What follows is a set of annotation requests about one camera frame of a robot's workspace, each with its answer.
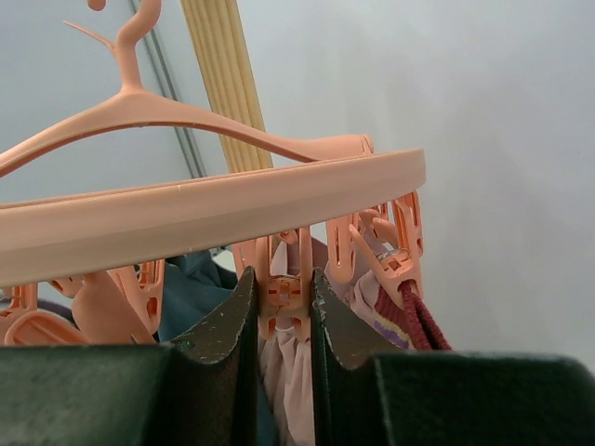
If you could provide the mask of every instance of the clothing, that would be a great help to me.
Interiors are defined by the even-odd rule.
[[[193,327],[227,299],[236,284],[235,274],[217,265],[208,251],[168,258],[159,338],[169,341]],[[260,380],[257,423],[257,445],[277,446],[277,426]]]
[[[430,312],[413,291],[411,283],[401,285],[403,308],[379,287],[374,305],[374,328],[393,345],[411,350],[451,350]]]
[[[0,303],[0,309],[8,308],[9,304],[9,300]],[[58,304],[51,300],[37,299],[37,309],[42,309],[49,313],[53,313],[57,316],[60,316],[62,319],[65,319],[66,321],[70,322],[74,328],[78,328],[76,326],[76,322],[74,321],[73,312],[70,308],[63,306],[62,304]]]

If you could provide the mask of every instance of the wooden pole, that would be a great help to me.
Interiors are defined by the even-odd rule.
[[[264,130],[236,0],[180,0],[211,110]],[[272,167],[271,154],[220,137],[230,172]]]

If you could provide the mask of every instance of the clothespin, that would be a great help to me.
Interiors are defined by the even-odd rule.
[[[402,308],[400,286],[404,282],[411,281],[419,297],[423,298],[420,265],[423,239],[417,192],[393,200],[390,205],[394,222],[390,221],[386,204],[360,213],[360,230],[371,231],[374,238],[391,246],[390,251],[377,256],[354,225],[350,225],[350,234],[382,287]]]
[[[326,222],[328,272],[339,283],[348,283],[355,273],[355,251],[351,243],[350,225],[355,226],[357,221],[357,214],[349,214]]]
[[[15,313],[17,310],[30,311],[37,309],[37,283],[13,286],[3,290],[3,295],[3,300],[10,299],[10,304],[4,311]]]
[[[289,242],[293,240],[290,232],[282,236]],[[299,276],[271,276],[272,236],[256,239],[254,266],[258,284],[258,329],[264,339],[272,339],[277,318],[291,318],[297,340],[305,341],[310,337],[313,271],[310,228],[300,228],[297,236]]]
[[[165,261],[143,262],[138,273],[133,266],[108,272],[149,333],[157,332],[163,307]]]

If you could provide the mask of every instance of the grey wall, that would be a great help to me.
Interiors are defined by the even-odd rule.
[[[595,370],[595,3],[239,3],[270,132],[427,149],[424,284],[452,344]]]

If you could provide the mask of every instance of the pink plastic hanger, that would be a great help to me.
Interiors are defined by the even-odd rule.
[[[298,242],[298,230],[284,230],[277,234],[287,244]],[[238,277],[244,274],[246,267],[257,264],[257,239],[246,240],[245,242],[234,243],[231,246],[233,264]]]
[[[386,202],[423,184],[423,150],[361,157],[370,150],[365,137],[310,141],[273,137],[146,91],[140,84],[134,48],[157,21],[160,5],[158,0],[143,0],[115,44],[92,34],[118,61],[121,91],[1,153],[0,176],[77,139],[141,125],[217,131],[304,162],[347,153],[351,157],[4,205],[0,210],[0,286],[82,275],[305,227]],[[101,7],[99,3],[92,6]],[[344,179],[354,177],[357,182]]]
[[[83,278],[81,276],[64,277],[54,279],[49,284],[62,295],[72,299],[83,287]]]
[[[408,194],[390,202],[395,222],[388,218],[388,208],[366,209],[360,213],[362,230],[370,230],[381,242],[389,243],[393,250],[377,256],[355,226],[350,226],[351,237],[358,252],[364,256],[382,287],[392,301],[403,308],[399,287],[411,281],[420,298],[423,298],[420,257],[423,252],[421,217],[417,193]]]
[[[258,330],[264,339],[272,339],[276,318],[292,318],[296,339],[310,337],[312,279],[312,242],[310,228],[300,228],[299,276],[271,276],[272,236],[256,240],[255,272],[258,283]]]

